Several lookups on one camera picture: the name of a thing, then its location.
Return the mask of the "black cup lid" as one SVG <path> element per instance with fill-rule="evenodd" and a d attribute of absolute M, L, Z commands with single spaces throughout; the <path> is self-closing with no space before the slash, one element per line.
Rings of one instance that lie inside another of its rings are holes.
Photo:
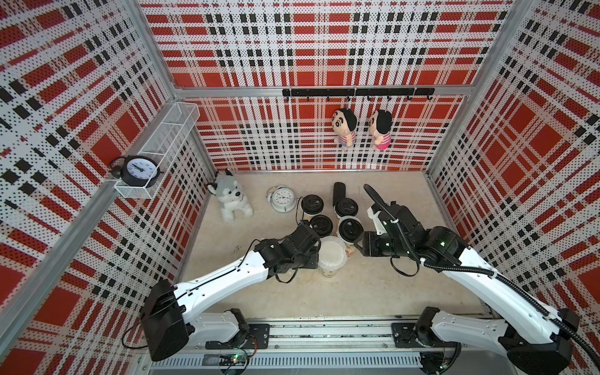
<path fill-rule="evenodd" d="M 356 217 L 342 217 L 338 224 L 337 235 L 349 244 L 353 244 L 364 232 L 362 223 Z"/>
<path fill-rule="evenodd" d="M 300 206 L 305 215 L 314 217 L 322 213 L 324 202 L 319 195 L 306 195 L 302 197 Z"/>
<path fill-rule="evenodd" d="M 334 211 L 338 218 L 355 217 L 359 212 L 359 205 L 352 198 L 342 198 L 335 203 Z"/>
<path fill-rule="evenodd" d="M 332 220 L 321 214 L 314 216 L 309 223 L 312 229 L 314 229 L 321 238 L 330 236 L 334 229 Z"/>

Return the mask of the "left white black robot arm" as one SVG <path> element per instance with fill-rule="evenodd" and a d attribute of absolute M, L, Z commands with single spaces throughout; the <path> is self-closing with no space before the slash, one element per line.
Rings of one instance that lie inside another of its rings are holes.
<path fill-rule="evenodd" d="M 179 284 L 157 282 L 140 311 L 151 360 L 168 359 L 188 345 L 243 345 L 249 326 L 240 309 L 222 313 L 210 313 L 208 309 L 289 270 L 316 269 L 320 245 L 319 234 L 303 220 L 282 239 L 253 240 L 242 258 L 203 277 Z"/>

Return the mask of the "paper cup red flowers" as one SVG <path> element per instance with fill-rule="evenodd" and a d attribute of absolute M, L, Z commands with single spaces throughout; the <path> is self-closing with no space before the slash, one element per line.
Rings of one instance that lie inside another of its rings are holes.
<path fill-rule="evenodd" d="M 358 252 L 358 249 L 354 245 L 346 245 L 345 253 L 346 256 L 351 257 Z"/>

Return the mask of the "translucent paper disc front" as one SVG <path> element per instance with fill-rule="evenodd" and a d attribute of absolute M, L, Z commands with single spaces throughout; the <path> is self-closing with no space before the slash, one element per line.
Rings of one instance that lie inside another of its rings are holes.
<path fill-rule="evenodd" d="M 348 259 L 345 253 L 346 244 L 339 237 L 323 237 L 320 242 L 318 267 L 326 269 L 342 268 Z"/>

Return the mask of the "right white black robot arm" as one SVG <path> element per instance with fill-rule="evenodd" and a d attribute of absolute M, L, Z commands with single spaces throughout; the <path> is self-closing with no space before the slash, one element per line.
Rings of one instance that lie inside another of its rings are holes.
<path fill-rule="evenodd" d="M 407 257 L 458 282 L 492 308 L 495 320 L 460 317 L 427 307 L 410 337 L 424 347 L 442 342 L 466 344 L 506 357 L 526 374 L 559 374 L 578 346 L 594 365 L 595 348 L 578 334 L 579 316 L 556 309 L 525 292 L 485 261 L 476 249 L 446 227 L 425 229 L 405 206 L 374 203 L 368 217 L 374 231 L 362 234 L 365 257 Z"/>

